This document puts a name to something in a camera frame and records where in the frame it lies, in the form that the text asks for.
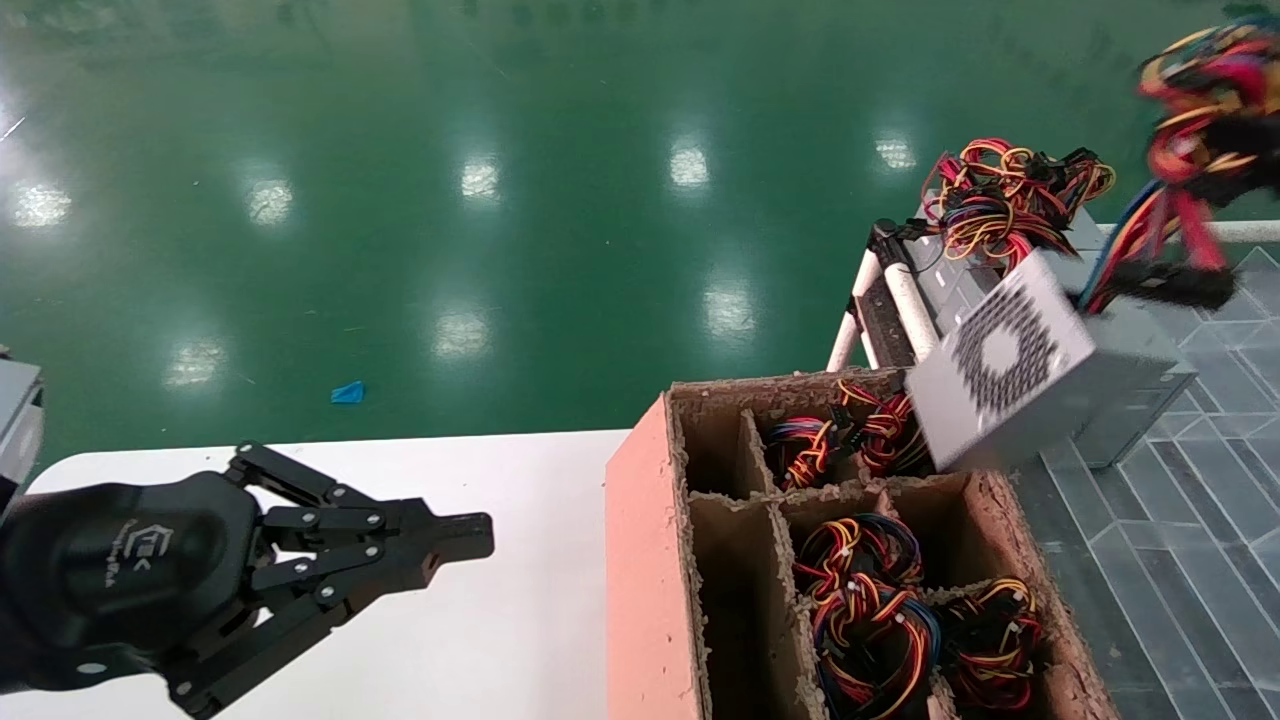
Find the white table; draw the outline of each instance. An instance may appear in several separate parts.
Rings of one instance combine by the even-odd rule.
[[[274,446],[374,498],[425,497],[438,515],[489,512],[497,550],[445,565],[425,591],[376,601],[219,719],[602,720],[604,462],[626,434]],[[230,447],[77,455],[29,492],[168,483],[225,469],[230,455]],[[169,703],[164,682],[146,675],[4,696],[0,717],[186,715]]]

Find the green epoxy floor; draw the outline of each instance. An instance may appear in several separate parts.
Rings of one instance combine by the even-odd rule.
[[[675,379],[820,368],[868,224],[970,137],[1089,145],[1114,218],[1133,68],[1226,12],[6,3],[0,342],[47,372],[45,462],[625,427]]]

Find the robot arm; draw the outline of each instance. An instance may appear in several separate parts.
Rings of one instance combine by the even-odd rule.
[[[264,514],[248,486],[296,506]],[[20,497],[0,548],[0,693],[155,673],[206,719],[379,597],[492,555],[493,527],[246,443],[223,473]]]

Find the gray tiled surface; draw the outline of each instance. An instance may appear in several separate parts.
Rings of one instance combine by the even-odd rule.
[[[1238,269],[1217,314],[1148,307],[1199,379],[1123,462],[1018,474],[1125,720],[1280,720],[1280,264]]]

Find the cable bundle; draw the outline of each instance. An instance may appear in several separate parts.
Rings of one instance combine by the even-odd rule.
[[[1179,231],[1185,265],[1201,273],[1189,275],[1188,286],[1206,273],[1211,281],[1213,273],[1226,273],[1226,259],[1207,225],[1210,204],[1225,206],[1263,179],[1275,182],[1258,174],[1275,170],[1262,168],[1260,156],[1274,154],[1276,145],[1270,115],[1280,110],[1277,56],[1280,24],[1253,18],[1197,32],[1147,61],[1138,91],[1161,102],[1165,114],[1147,150],[1155,179],[1107,238],[1078,301],[1080,310],[1101,313],[1116,295],[1117,266],[1155,264]],[[1187,304],[1198,304],[1194,292]]]
[[[915,597],[923,573],[911,532],[874,514],[823,523],[796,571],[812,580],[818,676],[832,716],[882,720],[909,707],[941,652],[937,619]]]
[[[842,406],[858,402],[876,407],[863,425],[860,450],[863,462],[870,469],[873,478],[910,469],[928,456],[924,433],[915,421],[911,397],[906,392],[896,392],[881,402],[858,386],[846,386],[845,380],[838,380],[838,384]]]
[[[938,195],[925,199],[933,178]],[[1079,149],[1053,160],[1000,138],[974,140],[959,155],[943,154],[924,181],[920,201],[938,255],[961,260],[975,252],[1011,269],[1036,247],[1076,255],[1062,234],[1084,202],[1115,184],[1115,170]]]
[[[851,455],[860,456],[876,478],[909,470],[928,457],[904,389],[882,402],[858,386],[838,383],[841,401],[832,407],[832,419],[787,418],[764,433],[765,455],[783,491],[822,486],[829,470]],[[874,410],[856,425],[845,410],[850,404]]]
[[[818,418],[787,418],[774,425],[765,442],[783,465],[782,489],[814,487],[827,473],[835,445],[835,423]]]
[[[963,706],[1023,710],[1032,697],[1032,656],[1041,641],[1036,597],[1001,578],[938,609],[942,674]]]

